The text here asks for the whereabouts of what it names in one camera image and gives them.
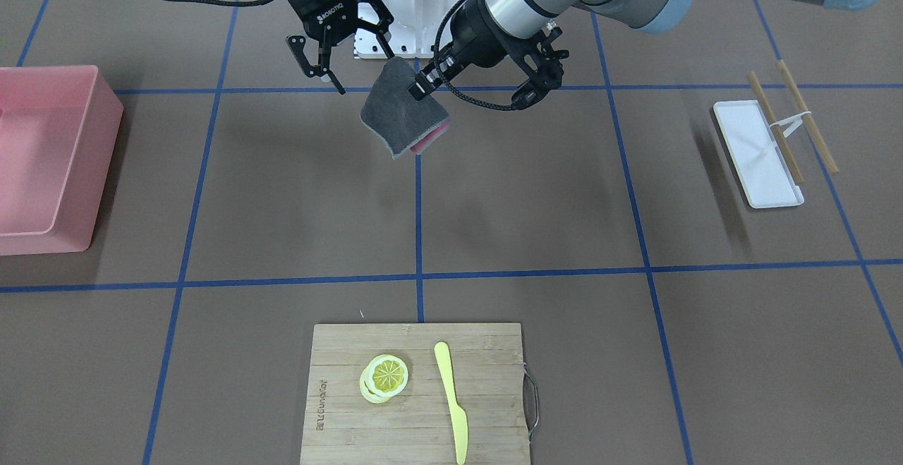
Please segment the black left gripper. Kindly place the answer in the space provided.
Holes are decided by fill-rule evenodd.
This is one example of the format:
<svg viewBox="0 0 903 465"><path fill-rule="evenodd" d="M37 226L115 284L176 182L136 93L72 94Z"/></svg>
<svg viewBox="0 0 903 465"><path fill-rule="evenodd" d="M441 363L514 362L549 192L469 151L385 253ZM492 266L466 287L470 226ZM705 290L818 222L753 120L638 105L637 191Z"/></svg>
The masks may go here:
<svg viewBox="0 0 903 465"><path fill-rule="evenodd" d="M490 0L460 0L448 12L445 22L451 22L451 42L416 72L408 87L413 99L425 99L469 66L491 68L506 57L526 75L526 81L511 96L514 110L539 104L549 92L561 88L562 60L569 53L555 50L552 42L561 37L562 29L546 25L547 18L543 17L539 17L538 25L506 28L497 23L490 6Z"/></svg>

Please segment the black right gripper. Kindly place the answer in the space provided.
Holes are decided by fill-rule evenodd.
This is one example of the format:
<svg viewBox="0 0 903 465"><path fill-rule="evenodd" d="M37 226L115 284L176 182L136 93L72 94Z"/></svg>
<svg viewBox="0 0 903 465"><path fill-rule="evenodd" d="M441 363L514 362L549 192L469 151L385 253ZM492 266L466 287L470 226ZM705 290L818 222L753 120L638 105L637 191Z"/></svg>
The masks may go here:
<svg viewBox="0 0 903 465"><path fill-rule="evenodd" d="M332 48L339 46L352 35L354 28L342 16L355 16L357 8L351 5L352 0L287 0L291 8L302 21L304 32L309 38L318 41L317 61L312 64L307 58L305 48L308 38L304 35L288 35L285 44L289 47L294 60L308 78L319 78L330 83L340 95L347 92L332 70ZM390 46L390 25L394 17L383 0L357 0L358 29L375 37L375 43L387 59L396 56Z"/></svg>

